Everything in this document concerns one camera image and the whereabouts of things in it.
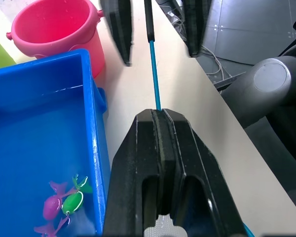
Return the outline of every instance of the blue stick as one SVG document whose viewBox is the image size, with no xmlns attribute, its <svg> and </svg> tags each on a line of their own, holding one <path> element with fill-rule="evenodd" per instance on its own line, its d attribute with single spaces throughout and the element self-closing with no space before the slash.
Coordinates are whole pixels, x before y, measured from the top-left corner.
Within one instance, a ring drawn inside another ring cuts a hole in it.
<svg viewBox="0 0 296 237">
<path fill-rule="evenodd" d="M 150 45 L 151 65 L 152 65 L 154 97 L 155 97 L 155 100 L 156 100 L 157 110 L 161 110 L 160 95 L 159 95 L 159 85 L 158 85 L 158 75 L 157 75 L 157 65 L 156 65 L 156 55 L 154 53 L 154 45 L 153 45 L 152 40 L 149 41 L 149 45 Z"/>
</svg>

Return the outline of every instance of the white cable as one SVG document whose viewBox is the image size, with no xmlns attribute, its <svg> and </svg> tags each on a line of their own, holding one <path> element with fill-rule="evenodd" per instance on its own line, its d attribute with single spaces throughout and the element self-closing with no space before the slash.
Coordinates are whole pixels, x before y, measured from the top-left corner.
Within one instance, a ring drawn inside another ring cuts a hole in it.
<svg viewBox="0 0 296 237">
<path fill-rule="evenodd" d="M 183 31 L 184 34 L 186 35 L 185 25 L 184 25 L 184 20 L 179 19 L 178 21 L 176 21 L 176 22 L 173 23 L 172 25 L 173 25 L 173 27 L 178 26 L 178 34 L 180 35 L 180 37 L 181 37 L 184 41 L 186 41 L 186 37 L 183 36 L 182 33 L 181 33 L 181 31 Z M 229 78 L 232 77 L 232 75 L 231 75 L 231 74 L 230 74 L 230 73 L 229 73 L 229 72 L 223 67 L 223 65 L 221 64 L 221 62 L 219 61 L 219 59 L 216 57 L 216 55 L 215 55 L 210 49 L 208 49 L 208 48 L 205 47 L 204 45 L 202 45 L 202 49 L 205 50 L 205 51 L 207 51 L 207 52 L 209 52 L 210 55 L 212 55 L 212 56 L 214 57 L 215 62 L 216 62 L 216 64 L 218 65 L 218 70 L 217 70 L 216 72 L 214 72 L 214 73 L 206 73 L 206 75 L 215 75 L 215 74 L 217 74 L 217 73 L 219 73 L 219 72 L 222 72 L 222 80 L 225 80 L 225 78 L 224 78 L 224 74 L 223 74 L 223 71 L 225 70 L 225 72 L 228 74 Z"/>
</svg>

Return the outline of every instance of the bucket handle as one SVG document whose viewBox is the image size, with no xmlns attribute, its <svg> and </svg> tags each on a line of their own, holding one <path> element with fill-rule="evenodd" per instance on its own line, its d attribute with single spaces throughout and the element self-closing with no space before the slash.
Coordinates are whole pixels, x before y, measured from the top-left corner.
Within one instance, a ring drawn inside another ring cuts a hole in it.
<svg viewBox="0 0 296 237">
<path fill-rule="evenodd" d="M 104 17 L 104 13 L 103 13 L 102 10 L 98 11 L 97 13 L 98 13 L 98 16 L 99 16 L 100 18 L 101 18 L 101 17 Z"/>
<path fill-rule="evenodd" d="M 7 37 L 9 40 L 12 40 L 12 34 L 11 34 L 11 32 L 6 33 L 5 35 L 6 35 L 6 37 Z"/>
</svg>

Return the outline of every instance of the white table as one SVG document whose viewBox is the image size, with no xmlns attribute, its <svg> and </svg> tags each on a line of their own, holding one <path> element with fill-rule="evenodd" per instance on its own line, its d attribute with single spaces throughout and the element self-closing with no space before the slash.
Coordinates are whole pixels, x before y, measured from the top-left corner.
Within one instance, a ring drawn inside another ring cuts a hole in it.
<svg viewBox="0 0 296 237">
<path fill-rule="evenodd" d="M 295 205 L 154 1 L 152 8 L 161 106 L 184 114 L 215 155 L 242 220 L 256 236 L 296 234 Z M 98 24 L 106 68 L 96 81 L 107 93 L 110 161 L 135 115 L 155 108 L 143 0 L 133 0 L 133 23 L 132 67 L 123 65 L 104 21 Z M 1 44 L 17 63 L 31 60 L 5 39 L 10 27 L 0 11 Z"/>
</svg>

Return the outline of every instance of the gray floor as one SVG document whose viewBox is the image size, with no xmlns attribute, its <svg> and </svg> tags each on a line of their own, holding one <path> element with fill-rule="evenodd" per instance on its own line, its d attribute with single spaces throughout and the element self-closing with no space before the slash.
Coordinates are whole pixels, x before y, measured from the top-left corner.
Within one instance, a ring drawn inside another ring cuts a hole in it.
<svg viewBox="0 0 296 237">
<path fill-rule="evenodd" d="M 170 1 L 158 2 L 169 12 Z M 250 64 L 278 56 L 296 39 L 295 21 L 296 0 L 212 0 L 203 44 L 217 57 L 249 64 L 220 60 L 234 76 L 247 71 Z M 211 56 L 201 55 L 197 61 L 207 73 L 218 69 Z M 217 82 L 222 76 L 219 73 L 209 78 Z"/>
</svg>

